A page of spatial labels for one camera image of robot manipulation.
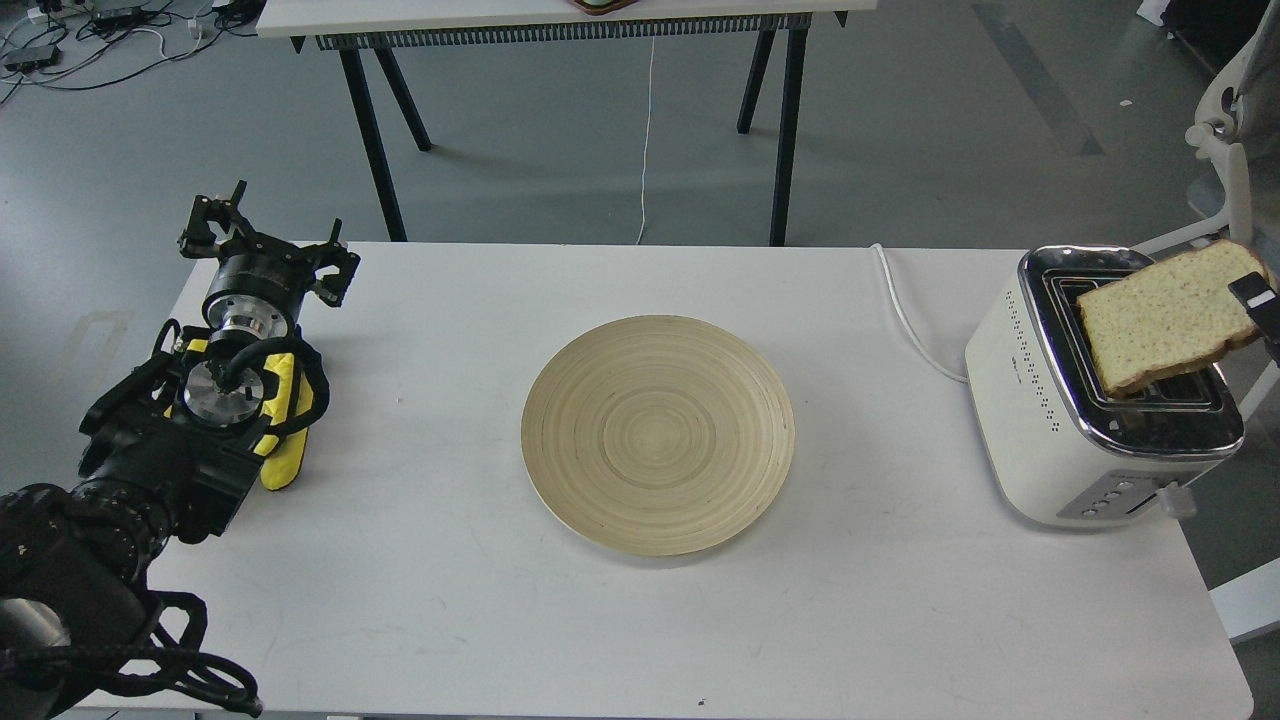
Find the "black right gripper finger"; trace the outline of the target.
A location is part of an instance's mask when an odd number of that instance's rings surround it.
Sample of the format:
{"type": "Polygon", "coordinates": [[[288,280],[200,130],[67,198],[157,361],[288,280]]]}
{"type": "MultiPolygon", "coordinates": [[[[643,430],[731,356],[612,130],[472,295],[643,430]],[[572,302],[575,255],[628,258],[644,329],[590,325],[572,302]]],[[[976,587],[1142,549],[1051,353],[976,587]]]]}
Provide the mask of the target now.
{"type": "Polygon", "coordinates": [[[1228,284],[1249,319],[1260,328],[1268,356],[1279,366],[1279,296],[1267,279],[1252,272],[1228,284]]]}

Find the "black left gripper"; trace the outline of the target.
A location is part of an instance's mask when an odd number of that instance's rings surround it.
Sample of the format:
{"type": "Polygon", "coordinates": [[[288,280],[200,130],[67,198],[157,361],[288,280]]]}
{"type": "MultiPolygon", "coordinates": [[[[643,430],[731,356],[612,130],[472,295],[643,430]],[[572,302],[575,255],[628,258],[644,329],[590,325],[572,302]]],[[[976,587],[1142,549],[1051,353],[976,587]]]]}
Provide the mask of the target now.
{"type": "Polygon", "coordinates": [[[207,325],[294,328],[307,293],[340,307],[361,261],[340,240],[343,222],[333,222],[321,243],[250,240],[239,210],[246,190],[238,181],[228,197],[197,195],[178,238],[180,256],[219,259],[204,300],[207,325]]]}

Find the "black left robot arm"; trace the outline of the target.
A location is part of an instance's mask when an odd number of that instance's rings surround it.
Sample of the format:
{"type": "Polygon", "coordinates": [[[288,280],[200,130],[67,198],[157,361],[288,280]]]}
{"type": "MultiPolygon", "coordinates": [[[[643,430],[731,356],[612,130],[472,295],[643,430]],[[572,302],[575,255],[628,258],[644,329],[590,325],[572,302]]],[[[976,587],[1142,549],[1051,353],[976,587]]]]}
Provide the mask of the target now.
{"type": "Polygon", "coordinates": [[[216,264],[204,322],[166,322],[84,414],[79,483],[3,497],[5,719],[55,717],[96,692],[262,712],[252,674],[204,650],[206,603],[150,588],[148,568],[172,541],[223,534],[257,482],[297,475],[332,398],[300,310],[307,293],[340,306],[360,259],[340,222],[310,245],[256,231],[244,188],[195,199],[178,247],[216,264]]]}

